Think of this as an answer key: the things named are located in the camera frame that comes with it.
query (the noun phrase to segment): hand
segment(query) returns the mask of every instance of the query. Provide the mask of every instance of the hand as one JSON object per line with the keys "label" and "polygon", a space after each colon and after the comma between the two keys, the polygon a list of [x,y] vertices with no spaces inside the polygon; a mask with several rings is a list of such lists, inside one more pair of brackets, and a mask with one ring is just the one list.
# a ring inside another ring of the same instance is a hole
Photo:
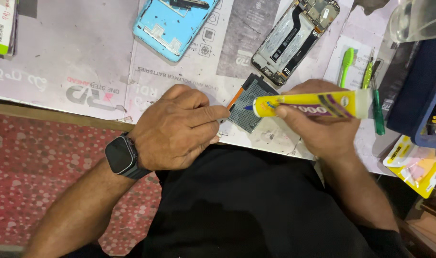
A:
{"label": "hand", "polygon": [[[322,81],[308,80],[297,85],[283,95],[318,92],[346,91],[338,86]],[[307,117],[301,111],[289,106],[279,106],[275,110],[291,129],[304,140],[307,149],[325,161],[334,161],[345,156],[355,155],[356,132],[360,120],[356,118]]]}
{"label": "hand", "polygon": [[149,107],[129,133],[139,153],[139,165],[149,170],[178,170],[210,144],[219,142],[217,119],[227,118],[223,106],[187,85],[174,85]]}

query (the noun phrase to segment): black shirt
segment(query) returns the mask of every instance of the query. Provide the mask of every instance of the black shirt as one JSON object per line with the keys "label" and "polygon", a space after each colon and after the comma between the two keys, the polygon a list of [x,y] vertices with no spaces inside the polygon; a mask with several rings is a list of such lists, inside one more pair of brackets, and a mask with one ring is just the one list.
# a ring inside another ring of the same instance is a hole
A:
{"label": "black shirt", "polygon": [[[408,257],[397,232],[348,220],[306,160],[212,146],[157,174],[158,212],[128,258]],[[100,255],[86,246],[69,257]]]}

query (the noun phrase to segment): clear plastic container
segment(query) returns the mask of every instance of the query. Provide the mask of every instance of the clear plastic container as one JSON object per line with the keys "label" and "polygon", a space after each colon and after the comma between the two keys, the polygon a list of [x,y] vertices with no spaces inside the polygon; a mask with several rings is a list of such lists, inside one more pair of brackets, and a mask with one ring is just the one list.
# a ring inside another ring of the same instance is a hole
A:
{"label": "clear plastic container", "polygon": [[393,11],[389,27],[394,42],[436,38],[436,0],[405,0]]}

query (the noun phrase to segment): watch face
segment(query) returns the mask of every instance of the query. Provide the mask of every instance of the watch face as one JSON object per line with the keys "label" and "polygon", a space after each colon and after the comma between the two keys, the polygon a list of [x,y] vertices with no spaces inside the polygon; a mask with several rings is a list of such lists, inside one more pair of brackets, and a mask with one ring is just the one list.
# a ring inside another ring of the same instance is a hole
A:
{"label": "watch face", "polygon": [[105,155],[114,173],[123,173],[134,164],[134,158],[122,137],[116,138],[106,146]]}

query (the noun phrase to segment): table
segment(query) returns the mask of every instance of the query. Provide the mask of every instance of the table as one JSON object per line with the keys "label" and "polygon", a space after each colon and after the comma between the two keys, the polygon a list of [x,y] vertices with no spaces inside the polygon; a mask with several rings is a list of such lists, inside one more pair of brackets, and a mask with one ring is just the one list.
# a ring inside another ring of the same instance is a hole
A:
{"label": "table", "polygon": [[[131,128],[175,83],[197,88],[211,104],[226,106],[248,75],[258,73],[249,59],[291,3],[272,0],[261,6],[250,0],[221,0],[214,18],[205,23],[182,60],[171,63],[134,40],[131,27],[143,2],[27,1],[30,6],[23,9],[36,7],[37,12],[19,18],[18,55],[0,59],[0,100],[63,112],[57,117],[70,113],[109,121],[98,123],[104,127],[123,122],[125,128]],[[379,52],[385,45],[386,23],[397,0],[368,16],[369,10],[360,6],[351,11],[353,0],[339,4],[339,16],[280,92],[312,78],[335,82],[343,51],[351,46],[359,49],[347,79],[347,88],[354,89],[371,49]],[[391,58],[391,52],[382,56],[382,76]],[[0,113],[7,113],[4,107]],[[300,137],[278,118],[265,118],[251,135],[226,121],[220,135],[223,143],[314,159]],[[362,121],[356,147],[369,171],[393,175],[380,159],[398,137],[391,131],[377,137],[373,121]]]}

